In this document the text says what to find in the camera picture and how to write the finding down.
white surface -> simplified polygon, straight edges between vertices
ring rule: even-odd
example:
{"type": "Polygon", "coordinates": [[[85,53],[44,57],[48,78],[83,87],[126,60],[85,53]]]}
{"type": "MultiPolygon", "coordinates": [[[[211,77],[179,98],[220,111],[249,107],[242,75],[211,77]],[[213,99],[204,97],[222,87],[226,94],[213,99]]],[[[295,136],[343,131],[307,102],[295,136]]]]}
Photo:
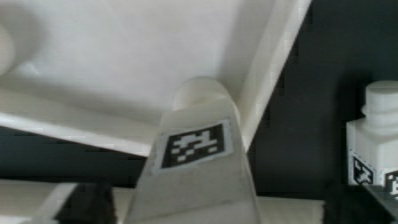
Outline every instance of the white surface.
{"type": "MultiPolygon", "coordinates": [[[[37,182],[0,180],[2,224],[19,224],[28,220],[55,186],[37,182]]],[[[115,188],[114,197],[117,217],[124,217],[133,189],[115,188]]],[[[321,224],[323,201],[258,197],[258,203],[263,224],[321,224]]]]}
{"type": "MultiPolygon", "coordinates": [[[[0,180],[0,223],[19,224],[37,214],[57,184],[0,180]]],[[[114,188],[117,217],[126,216],[133,190],[114,188]]]]}
{"type": "Polygon", "coordinates": [[[385,173],[398,171],[398,81],[378,81],[366,87],[366,118],[346,124],[348,182],[353,182],[353,160],[373,171],[373,184],[384,185],[385,173]]]}
{"type": "Polygon", "coordinates": [[[21,92],[19,98],[35,96],[30,108],[27,100],[12,102],[21,108],[12,115],[2,107],[0,121],[18,117],[12,128],[35,132],[25,116],[37,108],[43,117],[53,114],[39,100],[48,99],[67,106],[55,120],[32,121],[39,133],[80,136],[69,140],[105,142],[114,144],[105,148],[146,156],[151,143],[135,149],[142,141],[121,134],[119,123],[101,119],[92,130],[69,114],[82,108],[78,116],[119,117],[124,125],[140,122],[156,129],[181,84],[204,76],[220,80],[236,100],[249,146],[307,5],[309,0],[0,0],[16,46],[0,87],[21,92]]]}
{"type": "MultiPolygon", "coordinates": [[[[178,149],[188,150],[199,142],[178,149]]],[[[162,118],[126,224],[176,223],[261,223],[234,106],[227,97],[172,111],[162,118]],[[178,148],[176,143],[183,141],[183,137],[178,141],[167,137],[192,132],[199,136],[218,124],[224,126],[222,138],[211,134],[208,141],[218,142],[215,147],[224,151],[206,154],[206,148],[199,149],[197,154],[206,157],[165,168],[167,146],[172,144],[178,148]]]]}
{"type": "Polygon", "coordinates": [[[14,42],[9,36],[9,32],[0,26],[0,76],[9,71],[12,63],[14,63],[14,42]]]}
{"type": "Polygon", "coordinates": [[[263,224],[321,224],[323,201],[258,197],[263,224]]]}
{"type": "Polygon", "coordinates": [[[34,223],[41,224],[41,221],[53,219],[53,217],[57,216],[57,212],[60,211],[64,207],[64,203],[76,186],[78,186],[76,183],[66,183],[57,185],[50,193],[50,196],[46,198],[46,201],[35,212],[34,222],[30,224],[34,223]]]}
{"type": "MultiPolygon", "coordinates": [[[[194,78],[188,80],[188,82],[183,84],[183,87],[178,89],[174,101],[172,101],[172,110],[179,110],[188,108],[190,106],[195,106],[217,99],[231,99],[229,92],[226,90],[226,87],[211,78],[194,78]]],[[[240,110],[234,106],[234,117],[240,124],[240,110]]]]}

black label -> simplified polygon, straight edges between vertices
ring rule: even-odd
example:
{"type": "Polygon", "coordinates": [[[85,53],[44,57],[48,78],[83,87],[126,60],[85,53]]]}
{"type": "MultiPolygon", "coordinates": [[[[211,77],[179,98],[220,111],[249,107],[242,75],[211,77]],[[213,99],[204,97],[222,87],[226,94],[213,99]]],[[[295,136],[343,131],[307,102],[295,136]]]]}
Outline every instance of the black label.
{"type": "Polygon", "coordinates": [[[162,168],[170,168],[226,151],[224,125],[172,135],[167,140],[162,168]]]}
{"type": "Polygon", "coordinates": [[[353,159],[353,181],[357,184],[373,184],[373,171],[369,167],[364,165],[361,160],[352,157],[353,159]]]}

